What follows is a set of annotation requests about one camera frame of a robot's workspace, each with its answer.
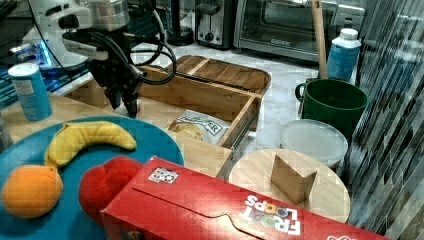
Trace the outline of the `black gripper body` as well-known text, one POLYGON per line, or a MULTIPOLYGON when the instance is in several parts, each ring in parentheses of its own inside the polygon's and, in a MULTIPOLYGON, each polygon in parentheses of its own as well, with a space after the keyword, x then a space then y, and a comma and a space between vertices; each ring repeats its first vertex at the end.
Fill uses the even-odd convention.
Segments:
POLYGON ((86 66, 107 95, 134 95, 141 73, 130 57, 131 43, 123 32, 88 31, 89 44, 96 50, 86 66))

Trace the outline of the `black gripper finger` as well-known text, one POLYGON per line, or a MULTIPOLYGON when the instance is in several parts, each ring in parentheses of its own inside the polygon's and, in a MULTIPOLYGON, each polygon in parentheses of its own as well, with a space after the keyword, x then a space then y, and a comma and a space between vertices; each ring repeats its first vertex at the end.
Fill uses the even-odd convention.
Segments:
POLYGON ((121 104, 121 94, 120 89, 117 85, 114 86, 106 86, 104 90, 104 94, 107 99, 110 101, 110 104, 113 109, 116 109, 121 104))
POLYGON ((121 97, 128 112, 128 116, 130 118, 135 118, 139 113, 137 104, 138 93, 135 90, 124 89, 121 92, 121 97))

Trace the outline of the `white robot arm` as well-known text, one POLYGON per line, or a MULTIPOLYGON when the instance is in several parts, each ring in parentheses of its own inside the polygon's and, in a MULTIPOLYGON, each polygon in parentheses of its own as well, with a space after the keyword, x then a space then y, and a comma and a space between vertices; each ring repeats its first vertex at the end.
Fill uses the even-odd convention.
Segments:
POLYGON ((27 0, 35 29, 61 67, 85 65, 116 109, 138 114, 143 73, 131 60, 127 0, 27 0))

